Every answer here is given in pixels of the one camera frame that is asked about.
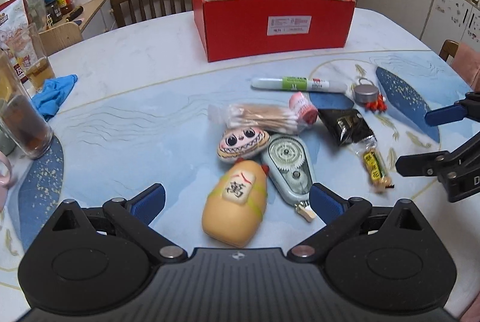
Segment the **blue cloth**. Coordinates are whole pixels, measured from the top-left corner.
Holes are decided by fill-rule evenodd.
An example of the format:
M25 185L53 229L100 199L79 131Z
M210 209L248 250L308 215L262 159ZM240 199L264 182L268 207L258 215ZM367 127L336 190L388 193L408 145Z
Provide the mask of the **blue cloth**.
M77 80L78 76L75 74L45 79L42 91L32 97L32 102L46 121L55 116Z

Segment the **toy eye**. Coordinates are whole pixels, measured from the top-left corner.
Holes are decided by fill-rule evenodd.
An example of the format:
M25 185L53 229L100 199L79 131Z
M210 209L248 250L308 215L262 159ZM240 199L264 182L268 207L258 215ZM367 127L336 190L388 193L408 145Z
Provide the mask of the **toy eye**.
M234 135L231 135L227 139L225 139L225 142L229 146L233 146L237 144L237 138Z
M253 138L255 136L254 130L245 130L243 133L247 138Z

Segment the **glass of tea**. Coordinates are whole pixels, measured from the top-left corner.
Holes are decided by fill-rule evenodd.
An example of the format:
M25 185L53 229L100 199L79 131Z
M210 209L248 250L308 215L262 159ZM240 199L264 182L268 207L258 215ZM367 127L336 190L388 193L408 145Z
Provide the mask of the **glass of tea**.
M53 132L33 106L7 55L0 50L0 126L31 159L49 149Z
M42 90L45 79L55 78L34 23L11 38L7 45L37 92Z

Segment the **mug handle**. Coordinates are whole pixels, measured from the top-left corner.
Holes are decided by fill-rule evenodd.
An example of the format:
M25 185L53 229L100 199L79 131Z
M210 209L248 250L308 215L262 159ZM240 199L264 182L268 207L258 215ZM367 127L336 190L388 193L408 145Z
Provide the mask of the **mug handle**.
M0 162L3 163L7 169L8 173L6 175L0 174L0 186L6 187L11 179L11 163L8 158L0 151Z

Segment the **red box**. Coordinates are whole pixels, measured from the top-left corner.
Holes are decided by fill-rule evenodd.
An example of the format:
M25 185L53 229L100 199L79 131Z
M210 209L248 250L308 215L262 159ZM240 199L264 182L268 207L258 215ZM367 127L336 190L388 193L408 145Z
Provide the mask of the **red box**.
M344 47L354 0L192 0L209 62Z

